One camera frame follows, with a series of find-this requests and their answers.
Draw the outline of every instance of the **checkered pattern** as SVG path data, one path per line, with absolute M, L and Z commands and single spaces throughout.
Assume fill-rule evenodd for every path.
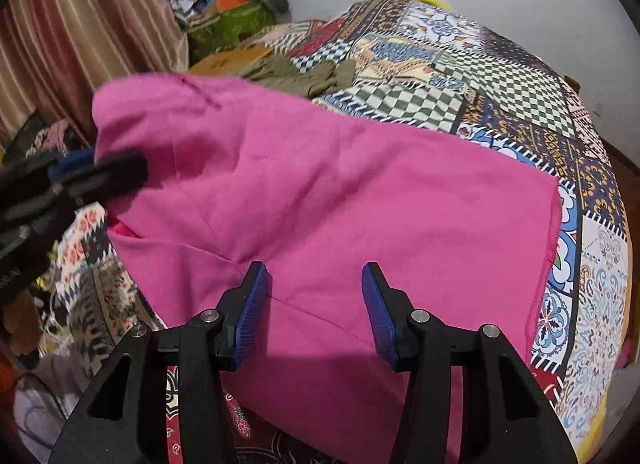
M 291 58 L 291 62 L 300 69 L 300 72 L 306 72 L 325 60 L 331 60 L 339 64 L 347 57 L 352 45 L 353 42 L 346 42 L 341 38 L 337 38 L 333 42 L 320 47 L 314 54 L 294 56 Z
M 574 125 L 557 80 L 485 54 L 447 51 L 435 68 L 484 90 L 514 116 L 575 138 Z
M 287 54 L 302 42 L 305 36 L 296 33 L 283 35 L 272 42 L 265 43 L 265 47 L 273 48 L 273 54 Z
M 562 85 L 562 91 L 564 92 L 564 98 L 569 107 L 569 112 L 574 119 L 575 133 L 584 143 L 584 154 L 589 157 L 596 157 L 610 167 L 611 162 L 609 161 L 609 156 L 604 149 L 600 136 L 598 136 L 593 126 L 588 110 L 584 107 L 574 89 L 562 78 L 559 78 L 559 81 L 560 85 Z
M 73 304 L 76 303 L 78 299 L 78 288 L 79 288 L 79 279 L 80 279 L 80 270 L 84 269 L 86 266 L 82 266 L 77 270 L 75 274 L 72 274 L 68 281 L 58 280 L 56 281 L 56 293 L 58 294 L 58 299 L 60 303 L 65 307 L 66 310 L 69 310 Z
M 450 132 L 463 106 L 452 90 L 431 86 L 407 87 L 366 83 L 341 91 L 354 102 L 375 112 L 380 121 L 406 123 L 416 127 Z

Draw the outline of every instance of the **bedspread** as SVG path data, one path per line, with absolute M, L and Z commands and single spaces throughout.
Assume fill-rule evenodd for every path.
M 357 3 L 301 42 L 295 38 L 278 37 L 277 45 L 302 71 L 323 60 L 356 63 L 353 86 L 317 98 L 316 104 L 454 134 L 558 178 L 561 233 L 528 363 L 586 462 L 598 439 L 626 332 L 630 259 L 622 199 L 577 94 L 511 40 L 463 16 L 409 0 Z M 288 48 L 292 43 L 295 48 Z M 104 235 L 86 238 L 88 251 L 111 253 L 105 246 L 91 247 L 106 243 Z M 504 285 L 508 289 L 517 282 Z M 181 462 L 177 382 L 177 371 L 169 368 L 167 435 L 173 463 Z M 244 462 L 334 461 L 243 412 L 230 396 L 228 404 Z

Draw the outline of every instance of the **pink towel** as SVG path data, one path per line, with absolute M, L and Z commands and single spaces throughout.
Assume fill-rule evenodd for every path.
M 110 238 L 165 322 L 214 307 L 252 260 L 266 264 L 254 352 L 223 382 L 298 439 L 388 462 L 406 375 L 374 349 L 369 261 L 416 307 L 466 329 L 495 323 L 528 358 L 558 237 L 555 178 L 235 79 L 133 76 L 98 92 L 94 119 L 97 159 L 130 148 L 148 159 L 145 187 L 108 207 L 139 238 Z

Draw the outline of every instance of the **paisley pattern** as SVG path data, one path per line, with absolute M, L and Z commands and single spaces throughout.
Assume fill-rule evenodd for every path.
M 626 242 L 587 216 L 574 347 L 556 403 L 574 447 L 579 447 L 603 400 L 623 337 L 627 286 Z
M 575 449 L 587 453 L 582 446 L 590 443 L 588 433 L 606 398 L 622 345 L 628 300 L 622 199 L 587 110 L 540 59 L 476 22 L 428 4 L 359 2 L 297 42 L 288 55 L 311 57 L 319 51 L 337 50 L 344 43 L 350 45 L 345 57 L 356 63 L 353 88 L 318 98 L 316 104 L 340 114 L 393 121 L 397 106 L 374 108 L 369 97 L 367 106 L 354 94 L 379 85 L 393 86 L 399 95 L 441 91 L 449 97 L 450 92 L 451 101 L 460 105 L 456 104 L 446 127 L 437 127 L 441 133 L 455 134 L 558 178 L 561 230 L 538 315 L 530 370 Z M 516 78 L 521 80 L 514 88 L 517 100 L 509 85 Z M 496 83 L 505 80 L 498 92 Z M 540 97 L 543 86 L 554 88 L 553 101 Z M 534 96 L 538 109 L 551 104 L 555 113 L 545 119 L 535 114 Z M 400 121 L 405 124 L 394 126 L 424 125 L 415 119 Z M 76 299 L 79 267 L 116 257 L 109 251 L 104 232 L 91 224 L 95 217 L 86 215 L 85 219 L 87 234 L 72 235 L 63 244 L 61 280 L 56 288 L 66 303 Z M 81 239 L 78 247 L 76 241 Z M 117 337 L 127 321 L 146 311 L 146 304 L 124 269 L 119 277 L 106 277 L 100 288 L 103 295 L 120 301 L 113 315 L 115 325 L 110 325 L 108 333 Z M 129 314 L 132 311 L 126 301 L 133 292 L 140 307 Z M 109 307 L 105 313 L 111 318 Z M 152 311 L 147 316 L 161 325 Z M 177 378 L 177 372 L 169 368 L 166 399 L 171 464 L 182 462 Z M 240 462 L 335 463 L 242 409 L 232 397 L 227 396 L 226 405 Z

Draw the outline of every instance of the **green bag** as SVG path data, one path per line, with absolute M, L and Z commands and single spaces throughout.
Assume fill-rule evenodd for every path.
M 190 66 L 211 53 L 237 48 L 245 38 L 275 23 L 259 0 L 249 0 L 187 30 Z

